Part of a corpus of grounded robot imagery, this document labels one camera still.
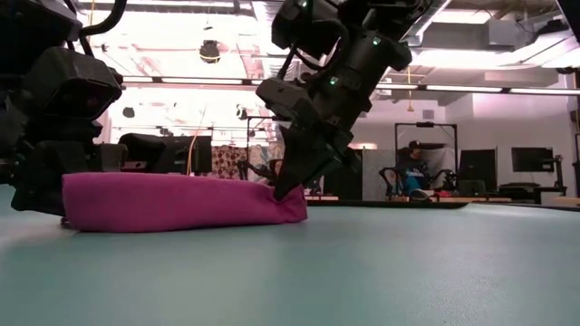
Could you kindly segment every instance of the teal table surface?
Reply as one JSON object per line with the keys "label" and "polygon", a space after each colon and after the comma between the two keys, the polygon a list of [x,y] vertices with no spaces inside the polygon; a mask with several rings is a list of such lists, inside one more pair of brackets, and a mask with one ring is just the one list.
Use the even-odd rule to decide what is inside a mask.
{"label": "teal table surface", "polygon": [[0,191],[2,326],[580,324],[574,212],[312,207],[299,225],[82,234]]}

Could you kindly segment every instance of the person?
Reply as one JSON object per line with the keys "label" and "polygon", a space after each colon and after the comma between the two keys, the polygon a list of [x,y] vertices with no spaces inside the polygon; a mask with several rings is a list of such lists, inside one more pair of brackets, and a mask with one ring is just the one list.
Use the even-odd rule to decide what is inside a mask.
{"label": "person", "polygon": [[427,161],[421,158],[421,143],[414,140],[409,147],[399,151],[397,170],[404,173],[404,192],[409,194],[416,189],[427,190],[430,183],[430,173]]}

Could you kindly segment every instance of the computer monitor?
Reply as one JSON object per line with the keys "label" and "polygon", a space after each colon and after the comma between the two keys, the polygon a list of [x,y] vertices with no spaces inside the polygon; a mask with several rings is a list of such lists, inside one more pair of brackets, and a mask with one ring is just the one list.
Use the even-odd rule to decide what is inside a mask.
{"label": "computer monitor", "polygon": [[[127,146],[129,155],[121,171],[186,174],[191,141],[190,136],[123,135],[119,144]],[[211,161],[211,137],[198,136],[191,153],[191,171],[209,173]]]}
{"label": "computer monitor", "polygon": [[463,149],[459,158],[458,180],[481,180],[487,191],[498,189],[495,149]]}
{"label": "computer monitor", "polygon": [[554,151],[550,148],[512,148],[514,172],[554,172]]}

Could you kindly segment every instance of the folded towel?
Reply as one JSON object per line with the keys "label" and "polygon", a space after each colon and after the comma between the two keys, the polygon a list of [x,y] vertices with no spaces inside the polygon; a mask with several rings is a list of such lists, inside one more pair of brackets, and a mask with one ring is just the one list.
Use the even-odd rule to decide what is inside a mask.
{"label": "folded towel", "polygon": [[63,200],[71,228],[93,232],[163,232],[306,219],[301,187],[278,202],[271,187],[210,177],[70,174],[63,176]]}

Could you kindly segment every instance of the curtain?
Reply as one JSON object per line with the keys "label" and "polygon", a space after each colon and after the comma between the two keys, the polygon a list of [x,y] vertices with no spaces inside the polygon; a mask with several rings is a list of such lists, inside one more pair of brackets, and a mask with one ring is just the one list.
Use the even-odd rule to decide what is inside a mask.
{"label": "curtain", "polygon": [[[261,166],[269,167],[269,162],[271,159],[281,159],[284,157],[284,145],[273,142],[267,147],[254,145],[250,146],[250,164],[256,168]],[[262,177],[259,177],[253,171],[248,171],[247,179],[254,182],[261,181]]]}
{"label": "curtain", "polygon": [[362,200],[383,201],[387,185],[379,176],[382,168],[395,166],[395,152],[387,149],[365,149],[362,152]]}
{"label": "curtain", "polygon": [[237,162],[246,160],[246,148],[232,146],[213,147],[211,149],[212,177],[239,179]]}
{"label": "curtain", "polygon": [[[444,149],[424,149],[421,152],[421,158],[428,162],[429,173],[434,177],[439,171],[449,169],[455,171],[455,150],[450,148]],[[445,175],[440,175],[439,178],[432,183],[432,187],[441,187]]]}

